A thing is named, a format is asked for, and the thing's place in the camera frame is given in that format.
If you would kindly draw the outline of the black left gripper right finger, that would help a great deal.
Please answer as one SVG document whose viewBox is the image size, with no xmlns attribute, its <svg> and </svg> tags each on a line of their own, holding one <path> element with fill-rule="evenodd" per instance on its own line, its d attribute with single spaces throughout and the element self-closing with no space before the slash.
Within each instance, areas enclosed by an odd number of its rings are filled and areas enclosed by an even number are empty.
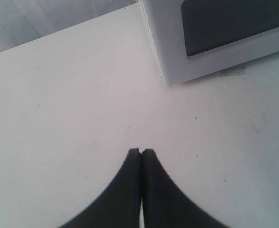
<svg viewBox="0 0 279 228">
<path fill-rule="evenodd" d="M 141 154 L 142 203 L 146 228 L 223 228 L 172 181 L 154 150 Z"/>
</svg>

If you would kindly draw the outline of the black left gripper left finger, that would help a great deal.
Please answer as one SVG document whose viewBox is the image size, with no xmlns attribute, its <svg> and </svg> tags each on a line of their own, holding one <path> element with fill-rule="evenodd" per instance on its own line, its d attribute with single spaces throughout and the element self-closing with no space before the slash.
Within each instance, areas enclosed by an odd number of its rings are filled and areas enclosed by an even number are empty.
<svg viewBox="0 0 279 228">
<path fill-rule="evenodd" d="M 116 176 L 66 228 L 138 228 L 141 207 L 141 154 L 130 149 Z"/>
</svg>

